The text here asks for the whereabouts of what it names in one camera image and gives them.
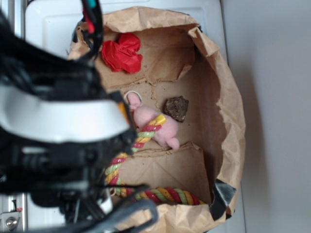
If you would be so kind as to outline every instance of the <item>black tape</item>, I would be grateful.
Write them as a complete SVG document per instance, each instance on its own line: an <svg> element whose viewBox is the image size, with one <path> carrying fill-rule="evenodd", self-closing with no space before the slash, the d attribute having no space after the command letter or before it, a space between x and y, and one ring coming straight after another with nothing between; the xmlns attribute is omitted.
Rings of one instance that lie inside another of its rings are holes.
<svg viewBox="0 0 311 233"><path fill-rule="evenodd" d="M227 183L216 180L213 191L215 197L214 202L210 207L210 213L212 214L214 221L216 221L224 215L237 190Z"/></svg>

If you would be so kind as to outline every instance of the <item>rope toy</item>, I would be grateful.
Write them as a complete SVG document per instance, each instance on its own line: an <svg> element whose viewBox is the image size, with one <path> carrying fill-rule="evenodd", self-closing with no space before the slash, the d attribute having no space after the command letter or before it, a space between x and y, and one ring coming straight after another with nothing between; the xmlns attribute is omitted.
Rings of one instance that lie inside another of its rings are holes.
<svg viewBox="0 0 311 233"><path fill-rule="evenodd" d="M149 122L141 132L138 133L138 139L136 143L132 146L132 151L137 152L140 148L143 148L145 143L149 142L151 138L162 128L162 125L166 122L165 116L160 114L155 120ZM125 185L119 177L119 169L122 163L126 160L128 154L122 153L114 158L110 166L105 170L106 182L110 185ZM123 198L132 194L131 188L116 188L116 195ZM135 196L136 200L140 199L151 199L156 203L163 203L174 201L178 204L184 205L200 205L205 204L203 201L199 200L194 194L181 190L179 188L156 188L150 189Z"/></svg>

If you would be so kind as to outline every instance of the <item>paper bag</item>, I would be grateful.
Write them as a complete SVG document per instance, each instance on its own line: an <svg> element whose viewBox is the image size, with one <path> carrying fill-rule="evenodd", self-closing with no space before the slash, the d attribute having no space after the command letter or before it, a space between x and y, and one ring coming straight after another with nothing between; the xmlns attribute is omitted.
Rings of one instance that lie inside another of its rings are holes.
<svg viewBox="0 0 311 233"><path fill-rule="evenodd" d="M163 185L181 185L207 202L199 206L159 205L159 222L145 232L202 233L225 222L226 217L234 213L242 177L245 120L241 95L218 46L200 31L192 17L182 13L133 7L104 15L103 20L104 41L116 41L121 33L133 32L141 39L137 53L143 55L141 71L137 74L112 72L99 56L95 65L103 86L108 91L117 89L123 94L135 90L142 95L144 105L158 111L163 111L167 98L183 96L189 100L189 107L176 137L183 145L181 150L192 145L189 153L196 149L202 152L196 156L196 161L201 161L197 170L187 173L187 177L173 175L176 180L173 183L172 179L165 179L172 174L165 171L167 167L162 166L163 161L155 159L158 169L161 166L162 170L156 171L157 166L153 165L150 182L143 175L146 169L138 167L143 158L152 159L159 153L161 156L179 153L167 152L168 148L156 142L148 143L138 153L139 158L124 163L126 171L121 173L125 172L127 183L160 185L162 181ZM85 23L77 27L78 42L71 45L70 59L89 50L81 33L86 27ZM186 159L183 160L186 156L180 154L179 157L174 157L176 170L186 167ZM197 172L205 179L195 179L193 175ZM141 211L119 227L140 225L149 217L148 211Z"/></svg>

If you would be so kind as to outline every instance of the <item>pink plush toy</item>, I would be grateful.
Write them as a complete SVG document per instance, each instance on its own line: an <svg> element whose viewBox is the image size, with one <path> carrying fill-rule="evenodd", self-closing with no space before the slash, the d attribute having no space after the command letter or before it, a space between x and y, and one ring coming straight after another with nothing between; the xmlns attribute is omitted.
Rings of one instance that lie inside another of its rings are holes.
<svg viewBox="0 0 311 233"><path fill-rule="evenodd" d="M142 106L142 98L140 94L135 91L127 92L125 97L127 97L129 101L131 111L134 112L134 122L139 129L142 129L146 124L161 114L150 107ZM173 150L176 150L179 148L179 141L175 137L178 131L178 123L170 116L163 115L167 121L153 139L163 147L169 146Z"/></svg>

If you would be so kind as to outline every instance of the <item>crumpled paper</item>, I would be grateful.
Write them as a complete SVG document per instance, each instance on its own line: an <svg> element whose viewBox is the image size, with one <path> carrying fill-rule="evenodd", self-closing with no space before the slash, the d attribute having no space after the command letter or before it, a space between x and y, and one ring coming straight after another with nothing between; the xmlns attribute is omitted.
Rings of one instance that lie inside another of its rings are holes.
<svg viewBox="0 0 311 233"><path fill-rule="evenodd" d="M121 34L118 43L112 40L103 42L102 59L112 71L125 70L135 74L141 69L142 55L136 52L140 48L140 39L133 33Z"/></svg>

